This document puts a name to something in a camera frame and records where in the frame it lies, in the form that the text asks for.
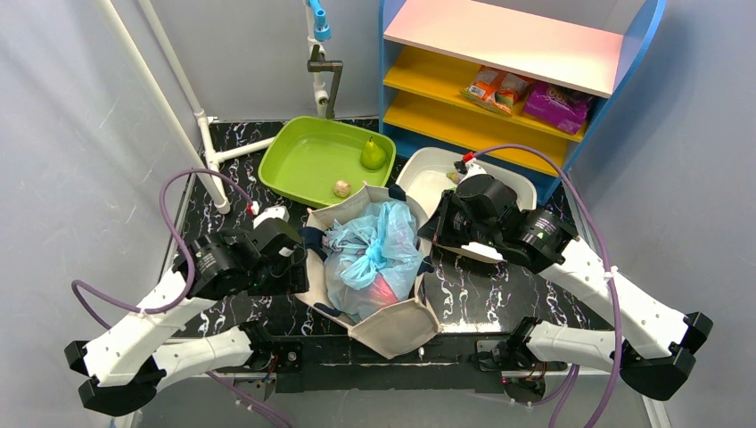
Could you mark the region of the blue shelf with coloured boards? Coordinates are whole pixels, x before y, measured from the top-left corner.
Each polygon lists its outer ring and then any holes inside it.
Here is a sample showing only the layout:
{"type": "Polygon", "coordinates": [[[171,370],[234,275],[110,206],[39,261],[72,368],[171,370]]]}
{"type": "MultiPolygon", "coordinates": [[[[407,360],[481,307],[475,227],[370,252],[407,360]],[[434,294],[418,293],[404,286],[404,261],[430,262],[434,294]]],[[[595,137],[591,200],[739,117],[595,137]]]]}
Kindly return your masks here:
{"type": "Polygon", "coordinates": [[[653,41],[663,1],[621,34],[482,1],[380,4],[380,130],[411,157],[488,149],[539,202],[620,99],[653,41]]]}

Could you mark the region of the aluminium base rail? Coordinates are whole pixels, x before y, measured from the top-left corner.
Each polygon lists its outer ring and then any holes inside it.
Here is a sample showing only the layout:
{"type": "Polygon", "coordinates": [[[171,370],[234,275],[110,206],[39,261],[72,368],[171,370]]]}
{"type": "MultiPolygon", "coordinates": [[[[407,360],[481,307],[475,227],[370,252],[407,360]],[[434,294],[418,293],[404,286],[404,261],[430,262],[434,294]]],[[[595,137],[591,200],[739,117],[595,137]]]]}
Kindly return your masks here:
{"type": "Polygon", "coordinates": [[[409,216],[407,229],[387,226],[358,230],[366,244],[352,263],[347,280],[359,288],[363,268],[378,276],[394,260],[391,243],[424,256],[432,244],[482,243],[506,260],[527,268],[612,320],[613,331],[581,330],[528,318],[492,360],[563,361],[610,373],[649,398],[666,400],[679,379],[661,386],[661,370],[682,353],[689,318],[632,284],[604,255],[594,253],[574,230],[550,211],[521,210],[514,191],[486,174],[469,177],[442,194],[427,215],[397,186],[366,186],[345,202],[315,211],[308,225],[295,231],[281,218],[265,218],[250,228],[225,229],[183,244],[182,256],[136,309],[86,346],[87,373],[118,395],[108,415],[122,416],[149,402],[158,391],[185,378],[226,366],[242,366],[272,352],[274,343],[261,328],[244,324],[226,333],[178,345],[169,337],[185,323],[226,296],[247,292],[277,295],[292,291],[288,275],[303,273],[300,298],[340,321],[346,309],[328,307],[325,289],[326,246],[348,236],[347,223],[370,212],[398,208],[409,216]]]}

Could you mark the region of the garlic bulb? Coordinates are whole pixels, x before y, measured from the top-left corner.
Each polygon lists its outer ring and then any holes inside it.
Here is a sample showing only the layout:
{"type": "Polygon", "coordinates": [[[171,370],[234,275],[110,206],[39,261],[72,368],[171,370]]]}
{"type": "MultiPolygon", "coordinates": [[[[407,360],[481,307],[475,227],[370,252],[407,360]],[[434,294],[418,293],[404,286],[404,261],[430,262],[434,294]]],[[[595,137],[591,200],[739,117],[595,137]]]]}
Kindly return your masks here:
{"type": "Polygon", "coordinates": [[[338,197],[345,199],[351,195],[352,186],[349,182],[346,180],[337,180],[333,185],[333,194],[338,197]]]}

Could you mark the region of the purple snack bag lower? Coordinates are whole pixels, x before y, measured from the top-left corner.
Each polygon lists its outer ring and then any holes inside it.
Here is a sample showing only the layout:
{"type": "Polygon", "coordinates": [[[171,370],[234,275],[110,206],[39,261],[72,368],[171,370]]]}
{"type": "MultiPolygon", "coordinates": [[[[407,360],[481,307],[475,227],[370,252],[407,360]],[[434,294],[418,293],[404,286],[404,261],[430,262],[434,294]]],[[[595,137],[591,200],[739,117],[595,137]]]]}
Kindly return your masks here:
{"type": "Polygon", "coordinates": [[[543,81],[533,84],[522,111],[575,135],[587,120],[595,97],[543,81]]]}

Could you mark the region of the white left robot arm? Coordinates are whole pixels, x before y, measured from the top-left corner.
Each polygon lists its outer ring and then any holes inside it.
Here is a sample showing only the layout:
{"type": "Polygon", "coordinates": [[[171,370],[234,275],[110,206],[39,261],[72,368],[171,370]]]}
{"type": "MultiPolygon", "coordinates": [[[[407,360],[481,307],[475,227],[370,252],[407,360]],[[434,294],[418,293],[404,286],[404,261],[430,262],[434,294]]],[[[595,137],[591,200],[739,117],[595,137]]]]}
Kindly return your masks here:
{"type": "Polygon", "coordinates": [[[258,321],[182,343],[168,339],[226,297],[302,293],[308,290],[301,236],[283,206],[267,208],[249,227],[221,229],[187,245],[153,290],[118,323],[91,341],[64,349],[71,370],[86,380],[78,387],[84,408],[125,416],[158,392],[219,368],[274,370],[299,345],[283,345],[258,321]]]}

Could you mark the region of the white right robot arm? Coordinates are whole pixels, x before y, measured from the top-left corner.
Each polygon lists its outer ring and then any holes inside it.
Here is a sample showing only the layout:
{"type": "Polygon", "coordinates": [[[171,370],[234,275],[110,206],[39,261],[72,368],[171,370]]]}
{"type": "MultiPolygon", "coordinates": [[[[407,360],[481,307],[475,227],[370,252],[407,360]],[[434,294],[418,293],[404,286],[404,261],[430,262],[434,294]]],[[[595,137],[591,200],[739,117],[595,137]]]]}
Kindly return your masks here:
{"type": "Polygon", "coordinates": [[[457,161],[455,168],[459,183],[441,194],[421,236],[448,249],[489,247],[561,286],[612,325],[609,331],[586,330],[526,317],[505,340],[477,351],[480,367],[499,371],[564,362],[617,370],[638,393],[670,399],[692,373],[712,321],[654,299],[607,267],[568,222],[544,208],[521,209],[515,190],[474,162],[457,161]]]}

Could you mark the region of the white rectangular tray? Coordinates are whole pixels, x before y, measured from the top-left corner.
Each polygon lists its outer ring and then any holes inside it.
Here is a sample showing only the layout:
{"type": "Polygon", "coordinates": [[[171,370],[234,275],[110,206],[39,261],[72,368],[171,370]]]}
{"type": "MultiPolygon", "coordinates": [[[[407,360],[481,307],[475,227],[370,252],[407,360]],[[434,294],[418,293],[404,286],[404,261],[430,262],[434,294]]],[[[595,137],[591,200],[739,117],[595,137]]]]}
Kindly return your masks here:
{"type": "Polygon", "coordinates": [[[520,215],[505,229],[506,247],[503,250],[498,251],[480,243],[469,243],[460,248],[435,245],[482,262],[508,261],[517,265],[530,264],[533,256],[520,237],[526,226],[535,222],[536,217],[538,195],[529,179],[510,169],[480,161],[471,154],[463,156],[460,153],[440,148],[423,148],[409,159],[397,180],[397,185],[406,192],[408,197],[418,202],[428,215],[422,225],[438,207],[442,192],[456,187],[447,179],[448,172],[458,172],[464,176],[487,173],[499,179],[517,193],[520,215]]]}

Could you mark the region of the white pipe frame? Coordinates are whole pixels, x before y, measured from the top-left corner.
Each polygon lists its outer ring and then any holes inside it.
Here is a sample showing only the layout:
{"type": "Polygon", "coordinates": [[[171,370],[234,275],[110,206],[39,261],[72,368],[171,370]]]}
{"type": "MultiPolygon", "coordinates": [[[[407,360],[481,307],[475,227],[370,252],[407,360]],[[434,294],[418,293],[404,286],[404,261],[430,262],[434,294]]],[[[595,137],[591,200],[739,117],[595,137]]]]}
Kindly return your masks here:
{"type": "Polygon", "coordinates": [[[105,22],[135,66],[156,103],[159,116],[194,168],[220,171],[226,162],[269,147],[273,139],[219,152],[210,133],[212,119],[201,107],[174,46],[151,1],[96,1],[105,22]]]}

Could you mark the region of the light blue printed plastic bag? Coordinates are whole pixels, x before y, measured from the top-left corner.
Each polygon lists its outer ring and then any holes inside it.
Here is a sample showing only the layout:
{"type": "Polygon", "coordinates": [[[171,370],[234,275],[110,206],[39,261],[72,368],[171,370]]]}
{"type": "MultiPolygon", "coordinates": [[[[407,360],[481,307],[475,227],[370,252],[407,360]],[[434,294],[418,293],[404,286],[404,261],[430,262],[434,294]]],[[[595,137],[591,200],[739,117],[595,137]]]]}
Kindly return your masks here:
{"type": "Polygon", "coordinates": [[[325,231],[325,286],[333,307],[360,323],[407,300],[423,261],[416,219],[404,202],[371,202],[325,231]]]}

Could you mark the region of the grey faucet on pipe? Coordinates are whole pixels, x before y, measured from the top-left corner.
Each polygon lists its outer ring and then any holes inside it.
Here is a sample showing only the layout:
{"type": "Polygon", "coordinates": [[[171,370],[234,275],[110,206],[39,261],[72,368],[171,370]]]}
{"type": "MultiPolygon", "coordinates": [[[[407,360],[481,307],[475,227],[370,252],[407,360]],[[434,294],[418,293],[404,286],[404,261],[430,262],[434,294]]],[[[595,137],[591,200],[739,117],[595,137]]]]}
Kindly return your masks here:
{"type": "Polygon", "coordinates": [[[326,58],[324,42],[331,39],[332,31],[322,2],[304,0],[303,4],[308,25],[309,57],[306,66],[313,77],[316,113],[325,119],[334,119],[343,62],[326,58]]]}

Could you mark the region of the green pear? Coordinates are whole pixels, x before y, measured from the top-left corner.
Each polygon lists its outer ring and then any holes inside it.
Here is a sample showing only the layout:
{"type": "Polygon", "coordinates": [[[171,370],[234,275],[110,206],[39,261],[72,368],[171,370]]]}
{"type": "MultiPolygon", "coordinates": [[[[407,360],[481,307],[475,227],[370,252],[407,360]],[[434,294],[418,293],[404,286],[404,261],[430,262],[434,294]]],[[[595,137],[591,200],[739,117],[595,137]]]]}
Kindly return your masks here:
{"type": "Polygon", "coordinates": [[[387,153],[370,137],[366,140],[359,159],[364,168],[378,170],[386,163],[387,153]]]}

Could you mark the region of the orange snack bag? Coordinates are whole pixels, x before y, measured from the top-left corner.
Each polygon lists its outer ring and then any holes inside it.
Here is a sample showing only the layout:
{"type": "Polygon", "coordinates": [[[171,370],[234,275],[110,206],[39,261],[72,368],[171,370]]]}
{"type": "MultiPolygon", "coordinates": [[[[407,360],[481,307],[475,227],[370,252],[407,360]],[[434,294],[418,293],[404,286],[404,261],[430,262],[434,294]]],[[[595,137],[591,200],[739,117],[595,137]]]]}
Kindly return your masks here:
{"type": "Polygon", "coordinates": [[[459,93],[464,99],[487,111],[512,116],[514,106],[534,82],[533,78],[510,71],[480,66],[472,82],[459,93]]]}

